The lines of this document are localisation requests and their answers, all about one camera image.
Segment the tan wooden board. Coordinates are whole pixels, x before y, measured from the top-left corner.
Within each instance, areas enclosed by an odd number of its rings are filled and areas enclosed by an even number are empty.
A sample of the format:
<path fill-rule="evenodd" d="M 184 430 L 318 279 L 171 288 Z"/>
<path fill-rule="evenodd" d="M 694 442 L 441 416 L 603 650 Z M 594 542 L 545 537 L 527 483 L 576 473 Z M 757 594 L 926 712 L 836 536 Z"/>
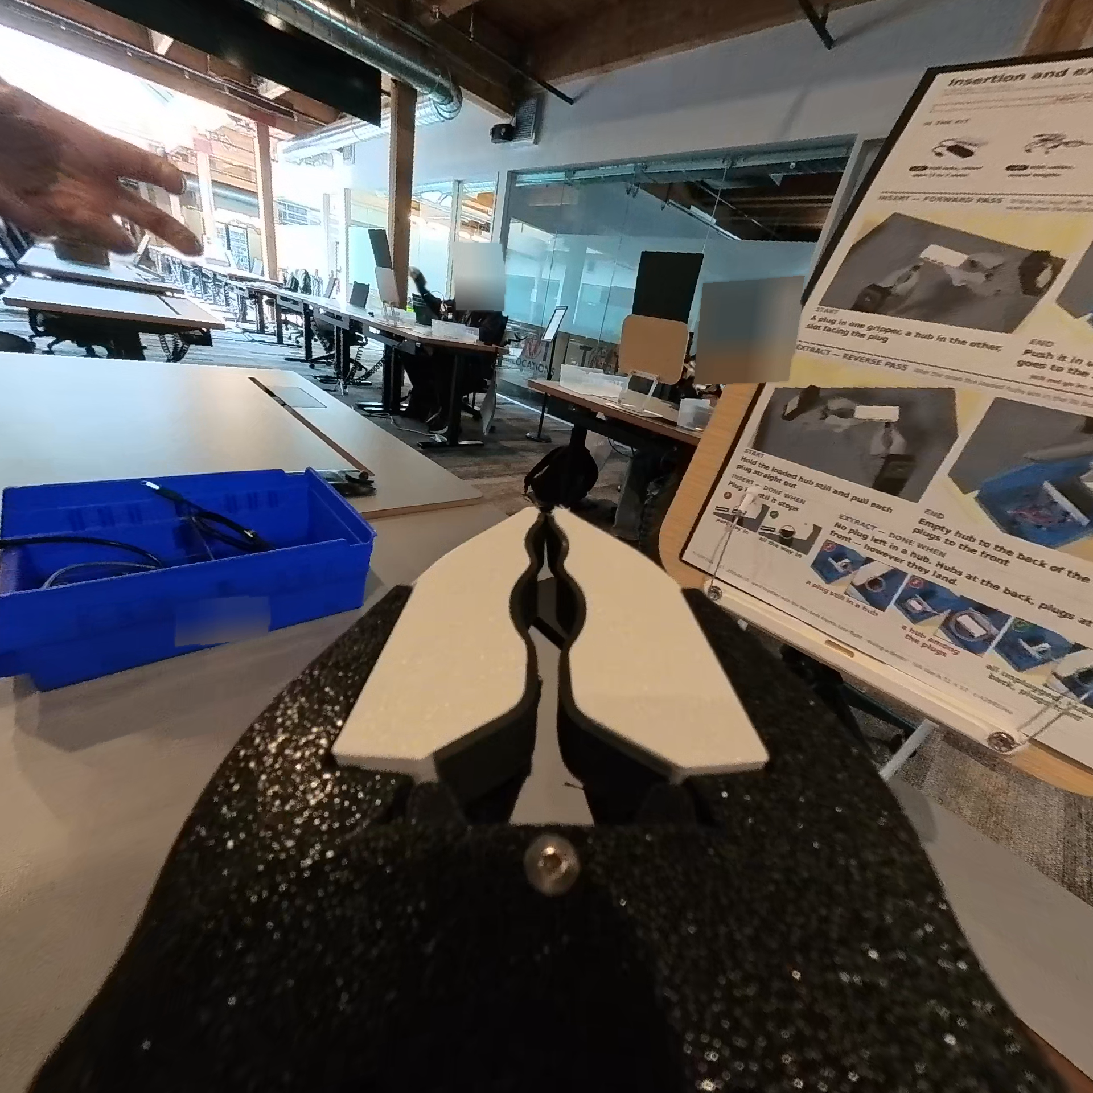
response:
<path fill-rule="evenodd" d="M 685 322 L 631 313 L 622 321 L 618 370 L 654 377 L 672 386 L 683 374 L 688 344 Z"/>

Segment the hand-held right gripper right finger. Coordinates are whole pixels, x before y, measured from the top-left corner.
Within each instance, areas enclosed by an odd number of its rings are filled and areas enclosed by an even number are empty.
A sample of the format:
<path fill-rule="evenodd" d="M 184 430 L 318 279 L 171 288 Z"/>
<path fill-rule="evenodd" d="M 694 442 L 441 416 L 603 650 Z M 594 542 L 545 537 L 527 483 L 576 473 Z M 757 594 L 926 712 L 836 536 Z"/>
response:
<path fill-rule="evenodd" d="M 575 618 L 558 714 L 670 783 L 761 770 L 757 729 L 676 581 L 567 510 L 551 513 L 559 591 Z"/>

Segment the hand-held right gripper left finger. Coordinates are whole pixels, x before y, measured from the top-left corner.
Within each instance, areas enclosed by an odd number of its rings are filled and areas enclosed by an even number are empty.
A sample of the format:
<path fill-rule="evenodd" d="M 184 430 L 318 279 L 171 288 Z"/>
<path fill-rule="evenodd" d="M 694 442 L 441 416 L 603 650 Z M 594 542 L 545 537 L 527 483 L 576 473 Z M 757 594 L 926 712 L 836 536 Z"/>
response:
<path fill-rule="evenodd" d="M 493 740 L 536 710 L 534 647 L 516 593 L 537 575 L 541 512 L 455 546 L 413 581 L 331 748 L 342 765 L 416 781 L 503 781 L 532 744 Z"/>

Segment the black hanging panel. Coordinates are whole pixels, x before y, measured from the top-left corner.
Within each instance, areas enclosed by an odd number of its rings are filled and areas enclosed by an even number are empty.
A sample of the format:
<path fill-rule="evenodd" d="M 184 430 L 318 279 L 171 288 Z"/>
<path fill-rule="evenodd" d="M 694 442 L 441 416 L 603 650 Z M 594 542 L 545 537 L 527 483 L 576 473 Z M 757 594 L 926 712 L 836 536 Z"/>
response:
<path fill-rule="evenodd" d="M 243 1 L 96 1 L 126 18 L 369 124 L 381 119 L 380 70 Z"/>

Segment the black wall speaker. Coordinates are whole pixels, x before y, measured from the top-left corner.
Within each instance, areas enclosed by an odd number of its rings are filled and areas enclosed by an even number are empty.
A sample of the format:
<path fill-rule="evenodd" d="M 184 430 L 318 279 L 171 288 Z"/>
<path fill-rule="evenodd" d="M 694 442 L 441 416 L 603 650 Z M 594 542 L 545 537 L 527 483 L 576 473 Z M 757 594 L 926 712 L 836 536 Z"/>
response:
<path fill-rule="evenodd" d="M 545 94 L 542 92 L 520 100 L 512 115 L 489 130 L 489 139 L 497 145 L 533 145 L 538 143 Z"/>

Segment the wooden office desk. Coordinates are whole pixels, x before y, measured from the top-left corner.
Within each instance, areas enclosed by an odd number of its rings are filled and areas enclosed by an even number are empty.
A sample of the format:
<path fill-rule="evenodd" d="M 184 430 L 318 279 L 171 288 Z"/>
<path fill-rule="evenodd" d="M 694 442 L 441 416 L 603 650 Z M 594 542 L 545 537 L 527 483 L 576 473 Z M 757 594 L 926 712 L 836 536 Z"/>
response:
<path fill-rule="evenodd" d="M 100 284 L 19 275 L 2 290 L 2 304 L 27 313 L 31 334 L 52 352 L 61 343 L 93 356 L 144 360 L 143 335 L 156 336 L 164 357 L 179 362 L 192 346 L 212 346 L 225 321 L 186 295 L 157 295 Z"/>
<path fill-rule="evenodd" d="M 611 530 L 654 560 L 666 513 L 700 443 L 701 431 L 683 429 L 619 400 L 579 392 L 555 381 L 533 379 L 546 415 L 570 426 L 564 451 L 585 451 L 603 441 L 624 461 L 614 499 Z"/>
<path fill-rule="evenodd" d="M 108 253 L 106 258 L 105 266 L 73 261 L 58 256 L 52 244 L 37 243 L 30 247 L 17 260 L 17 266 L 23 274 L 39 278 L 82 282 L 100 287 L 158 295 L 183 294 L 183 288 L 177 283 L 165 280 L 130 261 L 123 261 L 117 254 Z"/>

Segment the printed instruction board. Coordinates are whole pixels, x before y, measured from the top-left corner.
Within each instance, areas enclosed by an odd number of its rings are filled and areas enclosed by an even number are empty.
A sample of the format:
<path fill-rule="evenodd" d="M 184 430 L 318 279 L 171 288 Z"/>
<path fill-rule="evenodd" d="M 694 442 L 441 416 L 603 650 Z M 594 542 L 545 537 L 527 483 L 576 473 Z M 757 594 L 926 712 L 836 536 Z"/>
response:
<path fill-rule="evenodd" d="M 1090 120 L 1090 48 L 929 70 L 661 532 L 681 585 L 1087 796 Z"/>

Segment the wooden column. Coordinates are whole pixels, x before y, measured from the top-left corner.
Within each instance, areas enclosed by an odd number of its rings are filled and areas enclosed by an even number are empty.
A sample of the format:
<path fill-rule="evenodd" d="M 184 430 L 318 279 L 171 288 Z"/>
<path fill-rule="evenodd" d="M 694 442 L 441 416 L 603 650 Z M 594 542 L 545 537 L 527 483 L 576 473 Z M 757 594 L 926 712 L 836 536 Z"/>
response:
<path fill-rule="evenodd" d="M 391 79 L 389 93 L 387 238 L 397 307 L 406 307 L 411 240 L 417 92 Z"/>

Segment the long office desk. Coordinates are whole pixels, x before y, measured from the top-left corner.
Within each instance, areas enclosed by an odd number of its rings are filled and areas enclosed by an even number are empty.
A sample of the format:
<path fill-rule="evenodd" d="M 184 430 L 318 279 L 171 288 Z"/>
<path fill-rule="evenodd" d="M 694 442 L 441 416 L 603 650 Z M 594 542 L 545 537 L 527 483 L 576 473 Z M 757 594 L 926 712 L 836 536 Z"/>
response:
<path fill-rule="evenodd" d="M 458 339 L 452 333 L 443 333 L 442 322 L 430 325 L 410 322 L 404 312 L 397 312 L 393 318 L 380 318 L 365 308 L 296 291 L 289 291 L 278 284 L 262 282 L 252 283 L 247 294 L 256 310 L 259 333 L 266 333 L 266 309 L 270 309 L 277 343 L 285 343 L 285 316 L 296 314 L 303 325 L 300 357 L 289 357 L 290 362 L 303 362 L 316 369 L 320 362 L 333 366 L 335 386 L 344 391 L 350 385 L 352 368 L 352 347 L 374 339 L 391 349 L 391 359 L 381 366 L 381 394 L 377 403 L 363 405 L 367 415 L 400 415 L 402 377 L 404 356 L 416 344 L 442 346 L 458 353 L 472 351 L 494 351 L 497 360 L 502 346 L 481 346 L 471 331 L 469 339 Z M 465 400 L 455 399 L 452 412 L 447 418 L 446 431 L 430 431 L 429 437 L 419 442 L 423 448 L 482 446 L 493 429 L 493 413 L 497 403 L 497 365 L 488 391 L 482 395 L 482 405 L 471 408 Z"/>

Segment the black flat panel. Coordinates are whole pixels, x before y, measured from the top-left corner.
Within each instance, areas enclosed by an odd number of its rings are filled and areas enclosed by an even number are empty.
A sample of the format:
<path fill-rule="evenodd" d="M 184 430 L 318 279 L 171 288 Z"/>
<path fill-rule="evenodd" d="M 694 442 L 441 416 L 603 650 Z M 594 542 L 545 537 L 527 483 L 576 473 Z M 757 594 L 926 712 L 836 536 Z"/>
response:
<path fill-rule="evenodd" d="M 637 258 L 631 313 L 691 327 L 702 252 L 644 249 Z"/>

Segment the black backpack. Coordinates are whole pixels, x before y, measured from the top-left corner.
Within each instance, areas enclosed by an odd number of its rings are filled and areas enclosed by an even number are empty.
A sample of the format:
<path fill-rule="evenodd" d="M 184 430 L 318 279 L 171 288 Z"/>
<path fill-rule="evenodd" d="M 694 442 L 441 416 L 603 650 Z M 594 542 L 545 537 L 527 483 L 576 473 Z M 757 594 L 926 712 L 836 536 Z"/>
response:
<path fill-rule="evenodd" d="M 542 511 L 572 510 L 597 483 L 596 459 L 584 444 L 553 447 L 523 478 L 523 495 Z"/>

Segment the metal ceiling duct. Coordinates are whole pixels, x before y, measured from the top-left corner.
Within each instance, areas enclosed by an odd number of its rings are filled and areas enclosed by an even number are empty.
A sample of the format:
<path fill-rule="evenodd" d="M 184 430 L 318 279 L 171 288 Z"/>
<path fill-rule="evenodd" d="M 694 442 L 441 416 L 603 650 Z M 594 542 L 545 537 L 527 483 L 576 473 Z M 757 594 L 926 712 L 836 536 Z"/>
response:
<path fill-rule="evenodd" d="M 423 35 L 407 29 L 397 18 L 364 3 L 367 22 L 352 10 L 321 1 L 251 1 L 277 27 L 315 36 L 355 59 L 369 63 L 394 80 L 413 87 L 441 119 L 455 118 L 462 107 L 462 89 Z"/>

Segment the blue plastic bin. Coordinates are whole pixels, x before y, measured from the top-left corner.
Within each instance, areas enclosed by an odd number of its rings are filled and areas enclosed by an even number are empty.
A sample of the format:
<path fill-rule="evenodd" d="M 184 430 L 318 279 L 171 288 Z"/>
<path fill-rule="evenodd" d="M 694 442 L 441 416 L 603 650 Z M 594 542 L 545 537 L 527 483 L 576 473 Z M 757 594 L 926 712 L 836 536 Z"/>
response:
<path fill-rule="evenodd" d="M 153 481 L 274 550 L 210 556 Z M 361 607 L 376 530 L 311 470 L 7 486 L 2 676 L 40 690 Z"/>

